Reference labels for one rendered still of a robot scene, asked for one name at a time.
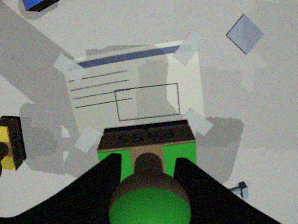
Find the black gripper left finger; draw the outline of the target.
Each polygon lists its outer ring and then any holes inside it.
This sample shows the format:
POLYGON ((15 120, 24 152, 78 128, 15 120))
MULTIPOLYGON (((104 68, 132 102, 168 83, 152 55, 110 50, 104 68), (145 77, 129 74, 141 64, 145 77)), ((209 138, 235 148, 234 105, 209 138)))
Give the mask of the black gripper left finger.
POLYGON ((17 216, 0 217, 0 224, 110 224, 110 196, 120 175, 121 153, 109 153, 55 196, 17 216))

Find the white paper card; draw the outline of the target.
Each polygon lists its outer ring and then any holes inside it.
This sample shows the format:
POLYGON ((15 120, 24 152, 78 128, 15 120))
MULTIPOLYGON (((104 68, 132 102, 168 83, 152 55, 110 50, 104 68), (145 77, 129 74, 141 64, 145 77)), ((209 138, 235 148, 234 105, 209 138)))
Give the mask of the white paper card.
POLYGON ((164 121, 188 120, 208 135, 197 53, 205 39, 196 31, 185 39, 71 60, 60 53, 53 67, 64 73, 80 132, 74 147, 88 152, 104 128, 164 121))

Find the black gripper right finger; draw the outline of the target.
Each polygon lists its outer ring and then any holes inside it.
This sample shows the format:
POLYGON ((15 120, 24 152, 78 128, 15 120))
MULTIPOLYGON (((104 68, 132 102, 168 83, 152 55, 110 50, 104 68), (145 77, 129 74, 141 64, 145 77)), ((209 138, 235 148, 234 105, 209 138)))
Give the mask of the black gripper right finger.
POLYGON ((186 157, 177 157, 174 179, 190 200, 190 224, 281 224, 259 212, 186 157))

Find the rubber stamp with green knob handle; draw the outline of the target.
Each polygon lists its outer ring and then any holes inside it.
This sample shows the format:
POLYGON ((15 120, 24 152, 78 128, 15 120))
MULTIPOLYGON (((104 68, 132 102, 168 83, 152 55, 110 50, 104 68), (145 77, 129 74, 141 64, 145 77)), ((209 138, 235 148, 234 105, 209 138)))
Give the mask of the rubber stamp with green knob handle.
POLYGON ((121 184, 109 204, 110 224, 190 224, 190 200, 173 177, 177 157, 197 164, 188 120, 104 128, 98 161, 121 153, 121 184))

